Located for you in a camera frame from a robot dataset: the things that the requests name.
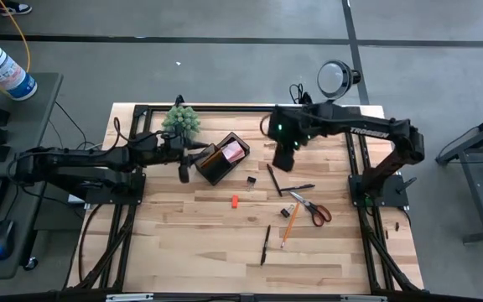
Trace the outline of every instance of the bottle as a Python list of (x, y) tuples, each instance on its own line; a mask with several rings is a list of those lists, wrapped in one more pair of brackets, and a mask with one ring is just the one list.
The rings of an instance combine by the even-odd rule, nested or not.
[(24, 101), (37, 91), (37, 82), (0, 48), (0, 91), (15, 101)]

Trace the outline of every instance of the sneaker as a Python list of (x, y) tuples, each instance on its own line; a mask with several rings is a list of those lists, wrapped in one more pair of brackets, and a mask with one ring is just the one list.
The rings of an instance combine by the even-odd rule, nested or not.
[[(5, 1), (5, 6), (7, 6), (8, 12), (12, 15), (15, 14), (28, 14), (31, 13), (33, 10), (32, 7), (30, 7), (27, 4), (21, 4), (21, 3), (16, 3), (14, 1)], [(0, 14), (4, 17), (7, 17), (9, 15), (5, 8), (0, 8)]]

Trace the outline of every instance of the wooden tabletop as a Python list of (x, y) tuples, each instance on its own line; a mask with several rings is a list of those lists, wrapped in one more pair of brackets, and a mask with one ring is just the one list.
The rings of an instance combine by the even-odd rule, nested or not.
[[(129, 132), (134, 106), (113, 105), (104, 148), (109, 148), (116, 137), (114, 117), (120, 119), (122, 132)], [(361, 112), (383, 117), (379, 106), (363, 106)], [(281, 249), (288, 219), (279, 212), (294, 204), (294, 199), (290, 195), (278, 196), (266, 169), (274, 148), (264, 146), (272, 141), (263, 137), (258, 128), (263, 115), (199, 112), (201, 133), (197, 140), (219, 143), (232, 131), (251, 147), (251, 154), (216, 186), (210, 185), (195, 167), (190, 170), (188, 184), (179, 182), (177, 164), (145, 169), (145, 196), (133, 227), (124, 291), (369, 293), (359, 220), (347, 189), (346, 178), (351, 172), (345, 136), (316, 138), (296, 152), (292, 172), (274, 169), (281, 187), (315, 184), (299, 194), (326, 206), (333, 215), (332, 222), (315, 227), (309, 212), (300, 207), (286, 246)], [(164, 116), (164, 112), (154, 113), (152, 130), (161, 128)], [(391, 152), (388, 141), (367, 138), (367, 143), (372, 165)], [(251, 191), (246, 191), (248, 176), (257, 179)], [(231, 208), (232, 195), (239, 196), (237, 209)], [(83, 248), (84, 273), (91, 270), (106, 248), (112, 211), (112, 206), (103, 206), (91, 222)], [(422, 288), (406, 217), (397, 209), (382, 208), (381, 212), (389, 253), (411, 281)], [(396, 222), (400, 225), (397, 232)], [(267, 260), (261, 267), (267, 225), (272, 228)], [(77, 284), (77, 253), (74, 260), (69, 286)], [(378, 257), (376, 262), (383, 284)]]

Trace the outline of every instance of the orange eraser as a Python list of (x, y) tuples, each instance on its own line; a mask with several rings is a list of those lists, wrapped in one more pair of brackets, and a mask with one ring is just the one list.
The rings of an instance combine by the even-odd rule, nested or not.
[(238, 195), (232, 196), (232, 209), (236, 209), (238, 207)]

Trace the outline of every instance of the green plant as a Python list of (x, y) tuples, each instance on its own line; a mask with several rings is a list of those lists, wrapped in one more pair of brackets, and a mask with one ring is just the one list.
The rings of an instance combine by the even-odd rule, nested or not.
[(200, 131), (199, 116), (197, 116), (197, 113), (191, 107), (172, 106), (167, 112), (167, 117), (162, 123), (164, 130), (174, 131), (177, 125), (182, 126), (184, 135), (187, 138), (193, 138)]

